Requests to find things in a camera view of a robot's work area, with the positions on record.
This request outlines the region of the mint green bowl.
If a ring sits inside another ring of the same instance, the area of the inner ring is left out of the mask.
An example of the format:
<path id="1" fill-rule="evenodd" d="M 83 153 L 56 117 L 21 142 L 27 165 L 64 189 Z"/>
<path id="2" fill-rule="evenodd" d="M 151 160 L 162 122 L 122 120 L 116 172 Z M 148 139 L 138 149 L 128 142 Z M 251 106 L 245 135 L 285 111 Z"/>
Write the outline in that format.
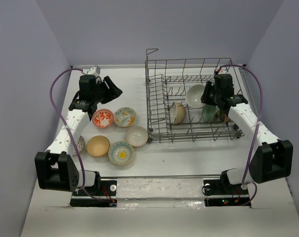
<path id="1" fill-rule="evenodd" d="M 214 122 L 219 117 L 219 109 L 213 105 L 205 105 L 202 109 L 202 119 L 206 123 Z"/>

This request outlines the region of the small patterned bowl under arm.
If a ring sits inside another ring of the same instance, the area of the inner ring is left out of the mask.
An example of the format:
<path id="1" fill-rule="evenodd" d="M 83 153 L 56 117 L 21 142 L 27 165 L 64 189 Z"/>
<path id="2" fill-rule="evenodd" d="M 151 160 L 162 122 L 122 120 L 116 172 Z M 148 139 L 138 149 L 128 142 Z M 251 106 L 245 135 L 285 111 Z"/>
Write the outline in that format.
<path id="1" fill-rule="evenodd" d="M 76 147 L 79 153 L 81 153 L 82 150 L 85 148 L 85 139 L 82 136 L 79 137 Z"/>

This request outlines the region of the leaf and flower pattern bowl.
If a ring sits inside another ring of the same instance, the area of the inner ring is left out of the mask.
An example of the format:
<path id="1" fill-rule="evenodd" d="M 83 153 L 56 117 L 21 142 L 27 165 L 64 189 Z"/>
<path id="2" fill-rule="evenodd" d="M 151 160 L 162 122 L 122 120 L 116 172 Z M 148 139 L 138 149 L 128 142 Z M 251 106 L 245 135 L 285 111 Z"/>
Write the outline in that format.
<path id="1" fill-rule="evenodd" d="M 122 107 L 114 113 L 114 122 L 120 127 L 131 126 L 137 118 L 137 113 L 130 107 Z"/>

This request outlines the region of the plain white bowl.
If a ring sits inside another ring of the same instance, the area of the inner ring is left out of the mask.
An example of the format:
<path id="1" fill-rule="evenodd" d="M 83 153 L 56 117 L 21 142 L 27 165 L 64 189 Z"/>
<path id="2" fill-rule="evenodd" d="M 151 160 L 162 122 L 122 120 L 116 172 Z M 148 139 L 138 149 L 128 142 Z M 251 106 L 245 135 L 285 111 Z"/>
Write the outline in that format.
<path id="1" fill-rule="evenodd" d="M 205 104 L 201 102 L 201 97 L 204 93 L 205 86 L 196 84 L 190 87 L 186 93 L 186 102 L 192 108 L 202 108 Z"/>

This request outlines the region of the brown glazed bowl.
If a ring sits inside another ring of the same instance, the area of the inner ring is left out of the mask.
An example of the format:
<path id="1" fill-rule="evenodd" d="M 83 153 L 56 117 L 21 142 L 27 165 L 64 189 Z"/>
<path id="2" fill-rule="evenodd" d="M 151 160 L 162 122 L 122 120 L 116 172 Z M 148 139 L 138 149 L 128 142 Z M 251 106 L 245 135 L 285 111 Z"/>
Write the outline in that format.
<path id="1" fill-rule="evenodd" d="M 221 112 L 220 113 L 220 121 L 228 123 L 231 121 L 231 119 L 224 112 Z"/>

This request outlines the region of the orange coral pattern bowl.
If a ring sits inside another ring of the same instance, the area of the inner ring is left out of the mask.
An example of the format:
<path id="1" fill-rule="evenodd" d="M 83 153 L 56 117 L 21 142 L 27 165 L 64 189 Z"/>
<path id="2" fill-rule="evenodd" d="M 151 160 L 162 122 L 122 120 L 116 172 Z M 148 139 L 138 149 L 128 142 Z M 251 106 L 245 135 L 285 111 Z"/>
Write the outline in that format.
<path id="1" fill-rule="evenodd" d="M 113 123 L 114 115 L 108 109 L 99 109 L 93 114 L 91 121 L 98 128 L 106 128 Z"/>

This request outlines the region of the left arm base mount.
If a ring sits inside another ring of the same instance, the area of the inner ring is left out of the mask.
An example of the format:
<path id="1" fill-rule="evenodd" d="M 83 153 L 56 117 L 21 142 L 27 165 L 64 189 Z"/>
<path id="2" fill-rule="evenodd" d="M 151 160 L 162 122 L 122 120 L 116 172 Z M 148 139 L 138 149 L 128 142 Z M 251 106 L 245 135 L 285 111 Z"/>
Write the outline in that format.
<path id="1" fill-rule="evenodd" d="M 117 207 L 117 180 L 103 179 L 97 171 L 86 171 L 85 190 L 72 193 L 71 207 Z"/>

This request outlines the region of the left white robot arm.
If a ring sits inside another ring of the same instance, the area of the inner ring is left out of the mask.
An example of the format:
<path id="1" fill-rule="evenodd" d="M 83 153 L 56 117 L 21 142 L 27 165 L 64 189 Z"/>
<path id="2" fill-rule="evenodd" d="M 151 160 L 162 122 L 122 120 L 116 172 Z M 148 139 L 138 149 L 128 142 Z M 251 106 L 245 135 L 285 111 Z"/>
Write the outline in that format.
<path id="1" fill-rule="evenodd" d="M 73 154 L 83 130 L 92 120 L 99 103 L 106 104 L 122 94 L 106 76 L 94 75 L 79 78 L 79 90 L 73 97 L 63 126 L 45 152 L 35 156 L 35 166 L 39 187 L 43 190 L 74 192 L 84 188 L 90 195 L 101 189 L 101 177 L 97 171 L 78 170 Z"/>

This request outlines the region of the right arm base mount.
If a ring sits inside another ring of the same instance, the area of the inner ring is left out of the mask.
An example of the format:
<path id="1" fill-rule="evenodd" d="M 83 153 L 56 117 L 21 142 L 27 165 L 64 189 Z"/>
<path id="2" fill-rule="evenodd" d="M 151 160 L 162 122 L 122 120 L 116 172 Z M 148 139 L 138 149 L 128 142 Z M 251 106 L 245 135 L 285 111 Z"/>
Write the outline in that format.
<path id="1" fill-rule="evenodd" d="M 244 168 L 222 171 L 218 178 L 204 179 L 201 188 L 206 207 L 248 206 L 251 207 L 248 187 L 242 185 Z"/>

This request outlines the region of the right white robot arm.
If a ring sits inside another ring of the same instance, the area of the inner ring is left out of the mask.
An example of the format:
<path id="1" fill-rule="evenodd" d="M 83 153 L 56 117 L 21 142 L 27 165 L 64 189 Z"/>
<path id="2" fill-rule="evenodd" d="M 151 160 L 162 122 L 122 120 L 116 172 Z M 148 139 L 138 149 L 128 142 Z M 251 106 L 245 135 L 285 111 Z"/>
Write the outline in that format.
<path id="1" fill-rule="evenodd" d="M 274 135 L 255 115 L 247 99 L 235 94 L 231 74 L 221 70 L 205 85 L 201 102 L 217 106 L 251 141 L 245 167 L 221 174 L 220 190 L 229 194 L 237 185 L 265 183 L 291 174 L 293 145 Z"/>

